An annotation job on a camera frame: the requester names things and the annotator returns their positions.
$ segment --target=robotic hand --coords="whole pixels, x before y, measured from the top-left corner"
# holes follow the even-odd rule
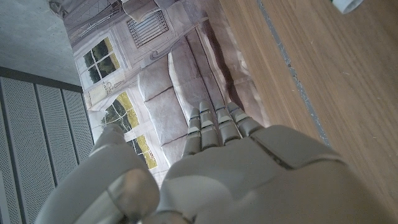
[[[230,103],[200,104],[162,188],[108,126],[36,223],[396,223],[331,149],[262,127]]]

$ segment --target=perforated metal panel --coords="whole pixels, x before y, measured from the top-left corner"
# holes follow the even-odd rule
[[[87,159],[94,145],[90,126],[87,121],[86,109],[80,93],[68,90],[62,90],[62,92],[78,160],[79,162],[83,162]]]
[[[1,78],[12,151],[21,187],[26,223],[33,223],[54,189],[49,155],[34,86]]]
[[[58,184],[77,166],[61,90],[37,85],[43,125]]]
[[[0,170],[3,175],[4,188],[6,191],[7,207],[12,224],[22,223],[19,212],[17,191],[12,171],[11,158],[8,148],[6,130],[4,129],[4,118],[0,105]]]

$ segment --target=window pane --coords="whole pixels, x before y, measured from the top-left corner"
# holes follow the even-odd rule
[[[148,169],[153,169],[153,168],[157,167],[155,156],[153,155],[152,152],[150,152],[150,151],[144,152],[143,155],[145,157],[145,162],[148,165]]]
[[[135,151],[136,154],[142,154],[141,148],[138,145],[137,139],[133,139],[131,141],[128,141],[127,144],[131,146]]]
[[[132,108],[132,104],[126,92],[121,93],[116,99],[123,105],[126,111]]]
[[[112,105],[106,109],[105,121],[107,124],[109,124],[113,121],[116,121],[119,118],[120,118],[120,116],[117,114],[117,112],[115,112]]]
[[[118,68],[119,68],[119,62],[114,54],[106,57],[104,60],[98,63],[98,69],[99,72],[101,72],[101,76],[103,78],[109,75],[110,73],[116,71],[116,69]]]
[[[112,51],[113,48],[108,38],[105,38],[99,44],[93,47],[93,55],[96,61],[101,60],[101,58],[105,57]]]
[[[81,82],[85,89],[87,89],[88,87],[92,86],[92,84],[100,80],[101,80],[100,75],[98,74],[98,71],[95,66],[91,67],[89,70],[81,74]]]
[[[134,143],[134,147],[136,148],[136,153],[137,153],[137,154],[142,154],[142,150],[141,150],[141,148],[140,148],[139,145],[138,145],[137,139],[134,139],[134,140],[132,140],[132,141],[133,141],[133,143]]]
[[[144,135],[127,142],[127,144],[136,150],[136,154],[147,164],[148,169],[157,167],[156,158],[150,151]]]
[[[87,68],[89,68],[93,64],[94,64],[94,59],[91,56],[91,52],[88,52],[86,55],[84,55],[82,58],[79,58],[76,61],[76,65],[77,65],[80,73],[85,71]]]
[[[117,101],[123,106],[123,108],[127,111],[127,120],[131,126],[131,128],[135,128],[139,125],[138,117],[134,108],[132,107],[131,101],[127,96],[126,92],[121,93],[117,98]]]
[[[139,154],[139,155],[138,155],[138,157],[139,157],[140,159],[142,159],[142,161],[144,161],[144,162],[146,163],[146,161],[145,161],[145,157],[144,157],[144,155],[143,155],[143,154]]]
[[[124,109],[123,105],[119,102],[119,100],[113,101],[114,109],[120,116],[124,116],[126,114],[126,110]]]
[[[112,124],[117,124],[123,130],[123,133],[125,133],[125,134],[131,130],[131,129],[129,129],[129,127],[125,127],[125,125],[123,124],[122,118],[118,119],[116,121],[113,121]]]
[[[147,151],[150,150],[150,149],[149,149],[149,146],[148,146],[148,144],[147,144],[147,140],[145,139],[145,136],[144,136],[144,135],[138,136],[138,137],[137,137],[137,142],[138,142],[138,145],[139,145],[139,147],[141,148],[141,150],[142,150],[143,152],[147,152]]]
[[[131,128],[131,124],[130,124],[129,120],[127,119],[127,116],[124,116],[124,117],[122,118],[122,120],[123,120],[123,125],[124,125],[124,127],[126,127],[127,130],[130,131],[132,128]]]

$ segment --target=window frame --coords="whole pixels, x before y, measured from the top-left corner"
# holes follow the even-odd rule
[[[92,85],[90,85],[90,86],[88,86],[88,87],[85,87],[85,86],[83,86],[82,75],[83,75],[85,72],[87,72],[90,68],[92,68],[94,65],[90,65],[88,68],[85,68],[84,70],[81,70],[81,69],[79,68],[79,66],[78,66],[78,62],[77,62],[77,61],[78,61],[79,59],[83,58],[88,52],[91,52],[91,56],[93,57],[93,53],[92,53],[93,48],[94,48],[95,46],[97,46],[97,45],[98,45],[101,41],[103,41],[105,38],[108,38],[108,39],[109,39],[109,42],[110,42],[111,45],[112,45],[112,48],[113,48],[112,53],[115,54],[116,59],[117,59],[118,62],[119,62],[119,68],[116,69],[114,72],[110,73],[109,75],[107,75],[107,76],[105,76],[105,77],[103,78],[102,75],[101,75],[101,73],[99,72],[99,68],[98,68],[98,66],[97,66],[97,63],[102,62],[102,60],[104,60],[104,59],[106,59],[107,57],[109,57],[112,53],[107,54],[106,56],[104,56],[103,58],[101,58],[100,60],[98,60],[97,62],[96,62],[95,59],[93,58],[93,60],[94,60],[94,65],[96,66],[98,75],[99,75],[99,77],[100,77],[101,79],[100,79],[98,82],[96,82],[96,83],[94,83],[94,84],[92,84]],[[87,44],[85,44],[84,46],[82,46],[82,47],[80,48],[80,50],[77,51],[76,54],[75,54],[75,56],[74,56],[74,58],[75,58],[75,64],[76,64],[76,68],[77,68],[77,72],[79,73],[80,83],[81,83],[81,85],[82,85],[83,91],[86,91],[86,92],[89,92],[90,90],[92,90],[92,89],[94,89],[94,88],[96,88],[96,87],[102,85],[104,82],[108,82],[112,77],[114,77],[115,75],[119,75],[120,73],[123,73],[123,71],[126,69],[126,65],[124,64],[125,61],[124,61],[124,59],[123,59],[123,57],[122,57],[122,55],[121,55],[121,53],[120,53],[120,50],[119,50],[119,45],[118,45],[118,43],[115,41],[115,37],[114,37],[114,35],[112,34],[111,30],[105,32],[105,33],[102,34],[102,35],[98,35],[97,38],[96,38],[97,41],[91,42],[91,40],[92,40],[92,39],[90,39],[90,42],[89,42],[89,43],[87,43]]]

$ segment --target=robot finger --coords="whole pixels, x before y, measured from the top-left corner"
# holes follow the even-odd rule
[[[222,101],[216,102],[215,110],[222,144],[225,146],[234,139],[241,139],[241,135]]]
[[[199,108],[201,121],[201,150],[204,151],[210,147],[220,146],[214,124],[214,117],[210,110],[210,104],[206,101],[202,101]]]
[[[238,107],[235,103],[227,104],[228,111],[236,123],[239,132],[242,137],[248,137],[255,131],[264,128],[257,121],[253,120],[249,117],[240,107]]]
[[[201,124],[200,112],[198,108],[191,111],[191,116],[188,126],[187,141],[184,145],[184,152],[182,157],[195,155],[201,151]]]

